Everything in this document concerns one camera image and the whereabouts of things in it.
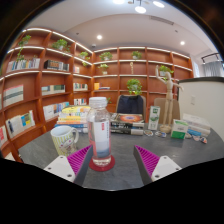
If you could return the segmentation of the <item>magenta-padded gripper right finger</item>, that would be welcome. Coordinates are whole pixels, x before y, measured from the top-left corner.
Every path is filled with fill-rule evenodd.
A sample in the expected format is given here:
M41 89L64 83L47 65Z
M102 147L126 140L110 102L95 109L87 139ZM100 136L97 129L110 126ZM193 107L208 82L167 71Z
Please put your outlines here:
M138 145L134 146L133 154L144 185L181 170L181 167L167 155L159 157Z

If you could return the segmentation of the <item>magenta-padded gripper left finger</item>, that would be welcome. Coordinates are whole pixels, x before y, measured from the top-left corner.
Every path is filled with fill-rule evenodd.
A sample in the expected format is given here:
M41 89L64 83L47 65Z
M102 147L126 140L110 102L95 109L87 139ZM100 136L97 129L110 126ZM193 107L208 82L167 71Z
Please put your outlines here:
M44 170L75 183L76 185L82 186L92 155L93 147L89 145L68 157L62 155L58 156L47 165Z

